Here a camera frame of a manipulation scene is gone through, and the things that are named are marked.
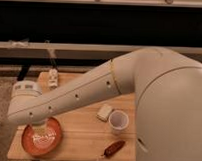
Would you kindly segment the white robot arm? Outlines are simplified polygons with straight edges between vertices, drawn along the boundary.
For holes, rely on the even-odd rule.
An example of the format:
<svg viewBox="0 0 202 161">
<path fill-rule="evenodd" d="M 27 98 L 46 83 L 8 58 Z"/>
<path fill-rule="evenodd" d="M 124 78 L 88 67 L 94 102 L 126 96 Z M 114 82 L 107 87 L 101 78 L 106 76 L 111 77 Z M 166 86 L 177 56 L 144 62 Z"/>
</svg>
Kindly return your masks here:
<svg viewBox="0 0 202 161">
<path fill-rule="evenodd" d="M 7 119 L 33 124 L 113 97 L 136 95 L 136 161 L 202 161 L 202 63 L 142 48 L 47 93 L 13 86 Z"/>
</svg>

